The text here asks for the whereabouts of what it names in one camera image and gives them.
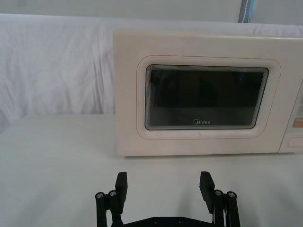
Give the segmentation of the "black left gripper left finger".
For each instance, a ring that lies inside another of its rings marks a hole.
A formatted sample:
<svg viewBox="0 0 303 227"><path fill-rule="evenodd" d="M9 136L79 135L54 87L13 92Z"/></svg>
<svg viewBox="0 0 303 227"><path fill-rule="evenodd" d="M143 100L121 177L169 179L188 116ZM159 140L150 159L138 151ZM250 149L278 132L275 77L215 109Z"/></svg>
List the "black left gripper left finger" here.
<svg viewBox="0 0 303 227"><path fill-rule="evenodd" d="M121 219L127 195L127 172L119 172L116 178L115 189L108 194L98 192L96 199L97 227L107 227L107 211L111 212L112 227L123 227Z"/></svg>

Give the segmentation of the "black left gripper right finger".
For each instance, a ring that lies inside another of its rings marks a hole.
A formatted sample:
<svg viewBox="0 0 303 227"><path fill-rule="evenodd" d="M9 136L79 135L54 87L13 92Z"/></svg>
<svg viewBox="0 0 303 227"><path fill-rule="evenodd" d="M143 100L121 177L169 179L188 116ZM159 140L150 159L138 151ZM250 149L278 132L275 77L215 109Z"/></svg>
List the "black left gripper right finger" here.
<svg viewBox="0 0 303 227"><path fill-rule="evenodd" d="M212 215L213 227L239 227L240 218L237 205L237 194L232 191L223 193L215 189L211 174L207 171L200 173L200 191Z"/></svg>

